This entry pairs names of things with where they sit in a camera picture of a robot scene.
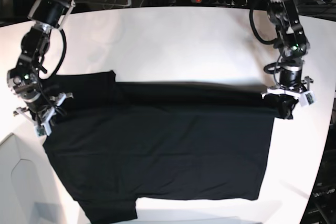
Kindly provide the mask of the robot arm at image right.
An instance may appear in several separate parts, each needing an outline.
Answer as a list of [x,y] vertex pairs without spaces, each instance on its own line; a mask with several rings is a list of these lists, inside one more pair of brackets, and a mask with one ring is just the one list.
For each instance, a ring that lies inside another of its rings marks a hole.
[[[261,1],[267,3],[267,16],[276,30],[277,37],[273,40],[262,39],[254,23],[254,9]],[[297,104],[307,106],[316,101],[310,90],[313,79],[302,77],[303,58],[310,44],[300,23],[295,0],[255,0],[249,11],[249,21],[254,36],[262,44],[279,50],[277,60],[263,68],[264,73],[273,76],[275,84],[261,96],[276,97],[280,117],[292,119]]]

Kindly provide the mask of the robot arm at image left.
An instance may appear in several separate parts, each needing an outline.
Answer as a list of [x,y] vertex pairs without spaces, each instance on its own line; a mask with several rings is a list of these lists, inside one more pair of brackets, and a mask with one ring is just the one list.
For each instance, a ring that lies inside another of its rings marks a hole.
[[52,117],[61,113],[62,103],[73,96],[71,93],[60,93],[47,97],[39,73],[47,73],[43,62],[50,46],[51,31],[56,29],[65,36],[62,26],[75,5],[75,0],[36,0],[28,14],[34,25],[22,38],[15,68],[7,73],[7,85],[11,92],[26,103],[25,108],[17,108],[13,114],[20,114],[31,121],[38,137],[51,134]]

